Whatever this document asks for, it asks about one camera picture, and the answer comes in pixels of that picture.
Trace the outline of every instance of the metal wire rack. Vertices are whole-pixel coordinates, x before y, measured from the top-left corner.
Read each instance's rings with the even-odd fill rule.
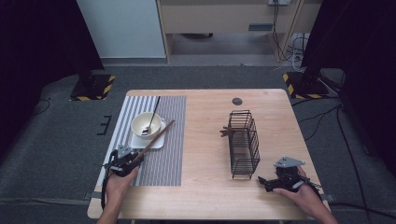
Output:
[[[249,110],[234,110],[229,117],[227,127],[223,127],[222,136],[228,135],[230,145],[231,173],[248,177],[256,171],[260,162],[259,137],[254,118]]]

